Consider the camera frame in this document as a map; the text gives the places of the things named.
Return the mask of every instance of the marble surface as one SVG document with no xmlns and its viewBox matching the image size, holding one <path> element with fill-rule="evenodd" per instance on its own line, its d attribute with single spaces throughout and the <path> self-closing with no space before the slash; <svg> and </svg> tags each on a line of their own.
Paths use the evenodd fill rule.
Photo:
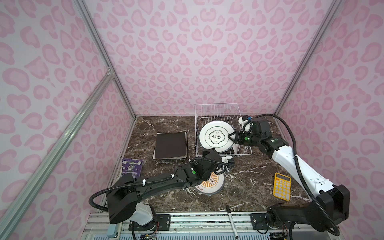
<svg viewBox="0 0 384 240">
<path fill-rule="evenodd" d="M 274 135 L 280 135 L 274 119 L 269 119 Z M 156 134 L 158 132 L 187 131 L 188 158 L 186 160 L 153 160 Z M 223 189 L 212 196 L 199 194 L 194 188 L 172 190 L 144 200 L 155 206 L 157 212 L 204 212 L 222 211 L 230 205 L 232 211 L 263 211 L 275 203 L 286 202 L 273 196 L 273 182 L 276 172 L 289 175 L 285 169 L 252 148 L 253 154 L 235 156 L 236 167 L 225 173 Z M 176 165 L 193 159 L 195 151 L 194 116 L 138 117 L 126 151 L 126 158 L 144 159 L 141 176 L 155 176 L 172 172 Z M 307 194 L 292 178 L 290 204 L 309 201 Z"/>
</svg>

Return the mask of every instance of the pink wall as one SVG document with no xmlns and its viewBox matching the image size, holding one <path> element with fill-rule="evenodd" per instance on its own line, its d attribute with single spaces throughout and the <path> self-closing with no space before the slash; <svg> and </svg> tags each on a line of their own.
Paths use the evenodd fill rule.
<svg viewBox="0 0 384 240">
<path fill-rule="evenodd" d="M 348 0 L 282 112 L 299 155 L 351 191 L 347 240 L 384 236 L 383 12 Z"/>
<path fill-rule="evenodd" d="M 0 3 L 0 218 L 105 73 L 71 0 Z"/>
<path fill-rule="evenodd" d="M 86 0 L 136 114 L 274 112 L 331 0 Z"/>
<path fill-rule="evenodd" d="M 106 187 L 131 121 L 111 83 L 10 240 L 79 239 L 96 211 L 88 199 Z"/>
</svg>

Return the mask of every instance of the purple box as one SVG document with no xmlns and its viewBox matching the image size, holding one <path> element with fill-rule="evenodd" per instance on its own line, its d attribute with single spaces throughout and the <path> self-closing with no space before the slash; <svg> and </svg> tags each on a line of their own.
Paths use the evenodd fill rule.
<svg viewBox="0 0 384 240">
<path fill-rule="evenodd" d="M 132 173 L 132 177 L 138 178 L 140 176 L 143 163 L 144 163 L 143 159 L 123 158 L 120 177 L 126 173 Z"/>
</svg>

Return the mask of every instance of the yellow calculator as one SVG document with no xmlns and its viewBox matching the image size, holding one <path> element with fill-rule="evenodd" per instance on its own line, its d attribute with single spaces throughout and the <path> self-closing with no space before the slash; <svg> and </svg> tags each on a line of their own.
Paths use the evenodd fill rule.
<svg viewBox="0 0 384 240">
<path fill-rule="evenodd" d="M 280 199 L 289 201 L 291 198 L 291 178 L 289 176 L 275 173 L 275 183 L 273 184 L 273 195 Z"/>
</svg>

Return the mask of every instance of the white wire rack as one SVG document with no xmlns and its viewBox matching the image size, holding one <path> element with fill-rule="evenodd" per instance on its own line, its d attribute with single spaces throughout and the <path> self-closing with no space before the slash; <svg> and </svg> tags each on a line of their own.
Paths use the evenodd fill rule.
<svg viewBox="0 0 384 240">
<path fill-rule="evenodd" d="M 229 123 L 234 129 L 241 129 L 238 119 L 241 117 L 240 108 L 237 103 L 219 103 L 219 104 L 196 104 L 195 105 L 195 133 L 196 133 L 196 156 L 201 157 L 203 147 L 199 141 L 201 129 L 209 122 L 224 121 Z M 235 153 L 231 147 L 225 152 L 220 153 L 221 156 L 242 156 L 251 155 L 252 149 L 248 146 L 238 146 Z"/>
</svg>

